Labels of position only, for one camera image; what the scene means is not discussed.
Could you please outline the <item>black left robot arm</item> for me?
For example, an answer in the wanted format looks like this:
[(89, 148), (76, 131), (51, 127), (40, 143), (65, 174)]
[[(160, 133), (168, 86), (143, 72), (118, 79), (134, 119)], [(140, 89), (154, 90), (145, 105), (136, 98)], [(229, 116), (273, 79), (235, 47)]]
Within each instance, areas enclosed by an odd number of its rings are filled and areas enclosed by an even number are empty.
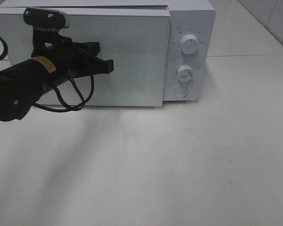
[(82, 110), (94, 93), (94, 76), (114, 70), (113, 60), (98, 58), (99, 52), (97, 42), (34, 29), (31, 58), (0, 71), (0, 121), (21, 120), (32, 106), (54, 113)]

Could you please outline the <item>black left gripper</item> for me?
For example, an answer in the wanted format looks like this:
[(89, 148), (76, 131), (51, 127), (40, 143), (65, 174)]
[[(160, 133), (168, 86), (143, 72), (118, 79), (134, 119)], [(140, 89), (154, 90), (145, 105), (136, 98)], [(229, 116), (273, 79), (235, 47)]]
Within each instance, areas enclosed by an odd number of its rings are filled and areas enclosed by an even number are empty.
[(58, 31), (34, 29), (30, 75), (34, 79), (63, 79), (67, 74), (72, 78), (110, 74), (114, 61), (98, 58), (99, 53), (98, 42), (73, 42)]

